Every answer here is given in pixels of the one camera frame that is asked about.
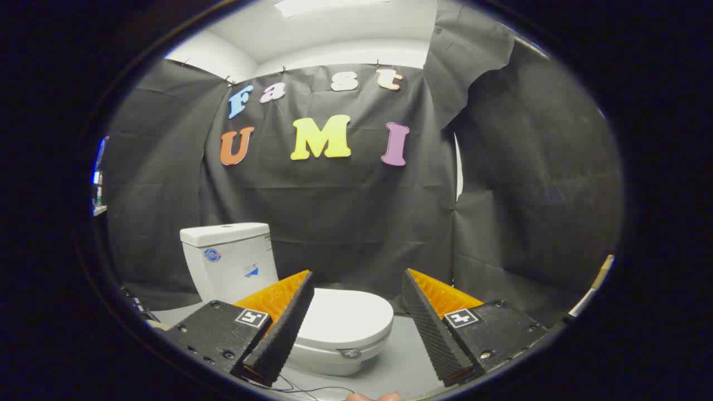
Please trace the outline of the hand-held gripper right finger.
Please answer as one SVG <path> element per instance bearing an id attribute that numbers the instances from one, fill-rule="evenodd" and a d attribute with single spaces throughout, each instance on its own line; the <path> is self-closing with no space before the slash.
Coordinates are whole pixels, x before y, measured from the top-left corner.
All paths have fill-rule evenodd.
<path id="1" fill-rule="evenodd" d="M 446 387 L 514 362 L 548 334 L 504 300 L 483 302 L 411 268 L 403 273 L 402 299 Z"/>

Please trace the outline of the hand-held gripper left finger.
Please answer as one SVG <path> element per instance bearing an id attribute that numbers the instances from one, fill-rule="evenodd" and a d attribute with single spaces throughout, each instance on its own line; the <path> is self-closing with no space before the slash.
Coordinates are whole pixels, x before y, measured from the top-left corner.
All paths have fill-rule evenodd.
<path id="1" fill-rule="evenodd" d="M 211 300 L 165 335 L 209 368 L 270 387 L 310 308 L 312 277 L 301 271 L 239 302 Z"/>

